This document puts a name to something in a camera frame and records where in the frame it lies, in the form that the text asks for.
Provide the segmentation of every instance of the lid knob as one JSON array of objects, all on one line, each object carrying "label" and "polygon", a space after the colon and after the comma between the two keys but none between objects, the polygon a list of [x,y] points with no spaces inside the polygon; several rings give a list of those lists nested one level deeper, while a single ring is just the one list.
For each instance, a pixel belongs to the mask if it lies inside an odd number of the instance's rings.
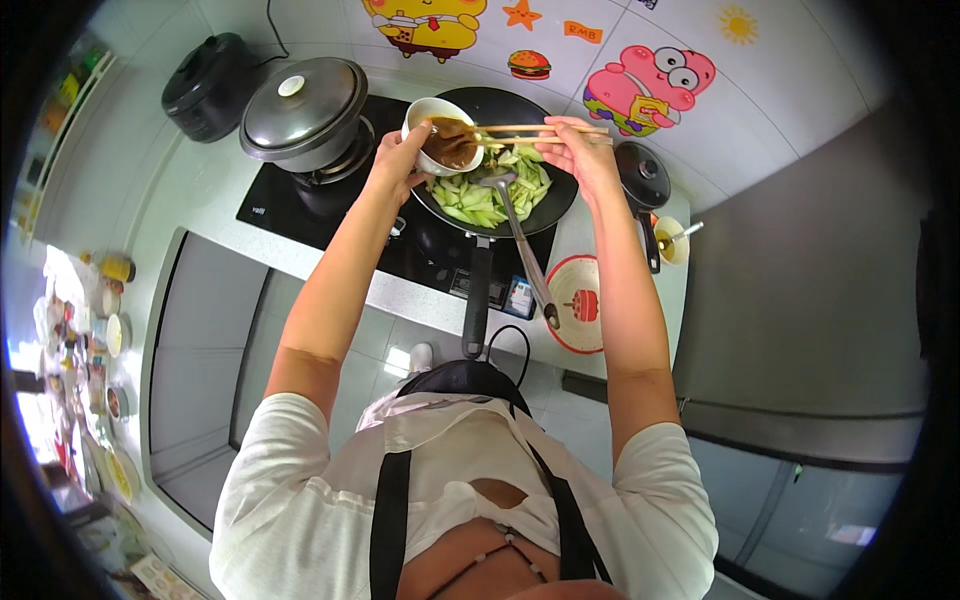
[{"label": "lid knob", "polygon": [[287,96],[293,96],[303,89],[304,82],[306,82],[306,79],[304,79],[302,75],[288,77],[287,79],[283,80],[283,83],[280,84],[280,87],[276,89],[276,93],[284,98]]},{"label": "lid knob", "polygon": [[636,169],[640,172],[640,176],[646,180],[651,180],[656,177],[657,172],[660,170],[657,163],[653,160],[642,160]]}]

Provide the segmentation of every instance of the green vegetable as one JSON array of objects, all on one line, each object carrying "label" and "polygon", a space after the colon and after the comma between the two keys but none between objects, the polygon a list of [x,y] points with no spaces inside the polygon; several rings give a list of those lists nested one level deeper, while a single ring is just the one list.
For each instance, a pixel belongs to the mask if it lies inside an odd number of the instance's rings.
[{"label": "green vegetable", "polygon": [[[553,183],[546,170],[538,163],[543,156],[531,144],[516,144],[512,150],[503,150],[496,144],[484,151],[484,166],[507,166],[516,172],[516,180],[507,186],[510,202],[519,221],[526,221]],[[507,220],[500,195],[493,188],[470,183],[466,174],[436,178],[427,183],[427,189],[441,210],[447,215],[484,228],[495,228]]]},{"label": "green vegetable", "polygon": [[533,144],[516,144],[514,152],[524,158],[530,158],[534,162],[543,162],[543,155],[537,152]]}]

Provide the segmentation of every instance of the black stovetop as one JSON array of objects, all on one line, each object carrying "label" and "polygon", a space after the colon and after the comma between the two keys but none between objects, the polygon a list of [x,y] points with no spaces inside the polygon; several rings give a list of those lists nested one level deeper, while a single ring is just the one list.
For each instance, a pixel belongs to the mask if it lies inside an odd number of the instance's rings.
[{"label": "black stovetop", "polygon": [[[380,96],[367,99],[361,114],[373,126],[374,144],[379,143],[384,133],[399,127],[408,106],[409,103]],[[323,184],[319,193],[310,199],[311,209],[301,198],[303,188],[290,173],[272,163],[264,163],[237,212],[237,219],[325,250],[363,189],[372,164],[371,153],[350,176]],[[412,194],[400,209],[395,232],[398,228],[402,230],[387,240],[377,270],[465,298],[474,239],[440,220]],[[554,226],[527,238],[542,270],[546,269],[556,230]],[[513,239],[494,241],[491,248],[491,308],[502,310],[513,280],[526,281],[526,277]],[[532,313],[531,308],[525,318],[532,318]]]}]

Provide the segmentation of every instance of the condiment bottle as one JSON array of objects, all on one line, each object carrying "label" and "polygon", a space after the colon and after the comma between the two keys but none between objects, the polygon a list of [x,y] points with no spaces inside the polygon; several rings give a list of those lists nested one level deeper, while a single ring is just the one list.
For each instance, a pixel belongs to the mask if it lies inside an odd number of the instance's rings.
[{"label": "condiment bottle", "polygon": [[107,254],[106,252],[84,252],[80,255],[80,260],[85,265],[92,262],[100,270],[100,273],[111,279],[129,283],[136,276],[136,267],[133,265],[133,261],[124,256]]}]

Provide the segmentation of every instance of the shelf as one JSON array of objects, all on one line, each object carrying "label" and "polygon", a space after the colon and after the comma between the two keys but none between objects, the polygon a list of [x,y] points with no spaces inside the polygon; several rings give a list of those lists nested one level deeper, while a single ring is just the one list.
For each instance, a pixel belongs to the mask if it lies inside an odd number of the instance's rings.
[{"label": "shelf", "polygon": [[26,202],[23,207],[17,209],[21,213],[20,221],[14,221],[13,224],[20,228],[20,236],[24,244],[29,243],[34,238],[36,218],[43,204],[47,184],[50,182],[50,174],[57,168],[57,158],[60,156],[60,150],[63,148],[64,141],[70,135],[73,126],[77,123],[77,118],[83,112],[84,108],[89,105],[87,100],[90,98],[92,92],[104,80],[105,75],[115,63],[116,56],[110,51],[105,52],[104,56],[93,68],[90,76],[84,82],[84,85],[80,88],[80,91],[77,92],[77,100],[70,105],[70,108],[67,110],[66,116],[63,118],[63,124],[60,125],[60,129],[54,136],[53,144],[51,144],[50,150],[47,151],[47,155],[43,159],[43,167],[40,169],[36,184],[30,183],[21,173],[17,181],[17,187],[23,190],[24,194],[29,194],[30,197],[29,201]]}]

